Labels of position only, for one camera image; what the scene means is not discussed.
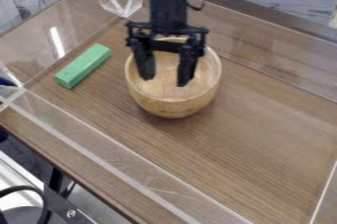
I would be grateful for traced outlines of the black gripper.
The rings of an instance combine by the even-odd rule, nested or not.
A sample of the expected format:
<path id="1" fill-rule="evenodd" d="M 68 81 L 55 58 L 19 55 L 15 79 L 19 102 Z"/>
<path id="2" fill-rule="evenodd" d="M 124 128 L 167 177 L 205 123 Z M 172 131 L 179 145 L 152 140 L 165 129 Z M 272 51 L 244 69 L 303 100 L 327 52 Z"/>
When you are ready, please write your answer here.
<path id="1" fill-rule="evenodd" d="M 141 78 L 148 81 L 156 76 L 153 52 L 179 54 L 177 85 L 184 87 L 193 78 L 197 57 L 204 55 L 207 28 L 188 23 L 187 8 L 200 11 L 188 0 L 149 0 L 151 18 L 147 22 L 127 23 L 127 45 L 133 49 Z"/>

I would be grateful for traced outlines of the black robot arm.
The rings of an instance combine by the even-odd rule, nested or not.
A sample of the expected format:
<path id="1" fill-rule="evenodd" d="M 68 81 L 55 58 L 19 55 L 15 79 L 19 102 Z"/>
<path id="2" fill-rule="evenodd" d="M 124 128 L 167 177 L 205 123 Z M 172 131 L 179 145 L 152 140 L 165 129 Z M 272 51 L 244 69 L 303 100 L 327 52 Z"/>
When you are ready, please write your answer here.
<path id="1" fill-rule="evenodd" d="M 151 20 L 127 23 L 127 45 L 132 48 L 137 70 L 144 80 L 156 77 L 155 51 L 179 54 L 176 85 L 184 87 L 193 79 L 199 58 L 205 54 L 209 30 L 191 26 L 187 8 L 200 11 L 188 0 L 149 0 Z"/>

